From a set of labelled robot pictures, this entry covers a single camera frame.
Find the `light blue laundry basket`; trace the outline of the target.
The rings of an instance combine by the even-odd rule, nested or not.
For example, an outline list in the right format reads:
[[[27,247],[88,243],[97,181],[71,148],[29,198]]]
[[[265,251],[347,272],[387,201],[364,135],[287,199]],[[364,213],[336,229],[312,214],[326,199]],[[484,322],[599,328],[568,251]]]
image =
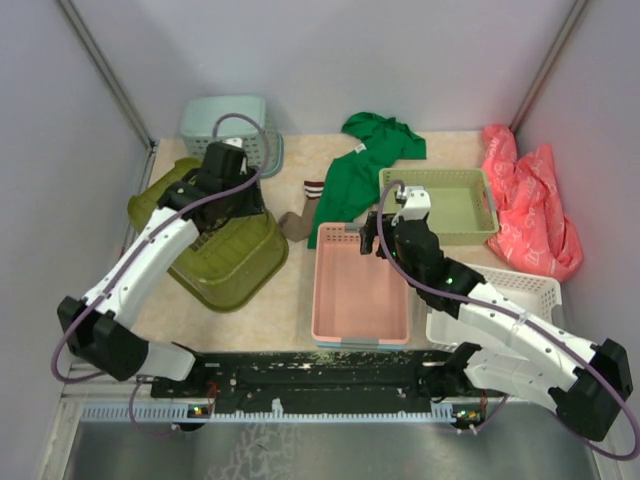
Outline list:
[[[279,173],[284,161],[284,140],[266,100],[256,95],[226,95],[199,97],[189,100],[183,112],[180,135],[191,157],[203,159],[206,147],[213,140],[216,122],[228,113],[251,118],[265,132],[270,148],[269,160],[262,177]],[[264,142],[258,131],[244,120],[224,120],[217,133],[221,140],[241,139],[248,163],[258,169],[264,160]]]

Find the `pink plastic basket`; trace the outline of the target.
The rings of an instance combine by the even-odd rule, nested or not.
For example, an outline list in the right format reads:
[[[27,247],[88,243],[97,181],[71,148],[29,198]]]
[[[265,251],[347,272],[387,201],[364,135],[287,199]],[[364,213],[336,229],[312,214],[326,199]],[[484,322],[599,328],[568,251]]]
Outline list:
[[[409,293],[389,262],[359,252],[359,226],[323,223],[316,245],[313,340],[379,339],[407,344]]]

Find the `olive green laundry basket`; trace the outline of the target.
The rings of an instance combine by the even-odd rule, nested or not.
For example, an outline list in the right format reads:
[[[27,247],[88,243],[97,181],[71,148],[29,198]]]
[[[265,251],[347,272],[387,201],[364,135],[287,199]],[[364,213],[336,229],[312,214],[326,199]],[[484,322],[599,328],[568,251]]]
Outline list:
[[[130,198],[127,211],[140,232],[158,208],[165,189],[203,161],[183,158],[143,193]],[[231,219],[223,228],[201,234],[169,267],[169,274],[198,301],[217,312],[244,306],[284,265],[288,243],[274,216]]]

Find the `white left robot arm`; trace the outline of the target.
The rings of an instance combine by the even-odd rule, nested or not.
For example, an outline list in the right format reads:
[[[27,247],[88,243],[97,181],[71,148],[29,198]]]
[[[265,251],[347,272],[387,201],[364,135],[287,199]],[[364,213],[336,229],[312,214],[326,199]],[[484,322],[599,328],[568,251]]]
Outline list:
[[[64,330],[58,345],[124,381],[171,380],[184,395],[201,394],[208,373],[186,347],[158,343],[132,328],[147,296],[174,261],[224,217],[256,214],[259,170],[248,164],[241,139],[214,141],[200,167],[167,187],[146,225],[116,265],[81,298],[65,297],[57,314]]]

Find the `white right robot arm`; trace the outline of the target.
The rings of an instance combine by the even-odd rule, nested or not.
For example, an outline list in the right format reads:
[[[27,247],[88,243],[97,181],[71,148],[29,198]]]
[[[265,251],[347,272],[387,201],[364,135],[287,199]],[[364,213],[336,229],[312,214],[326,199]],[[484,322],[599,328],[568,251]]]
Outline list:
[[[447,257],[424,220],[371,212],[360,252],[387,260],[431,309],[485,332],[512,350],[501,355],[470,341],[446,363],[448,387],[503,392],[542,406],[574,434],[601,442],[633,392],[626,349],[612,339],[575,336],[503,295],[477,270]]]

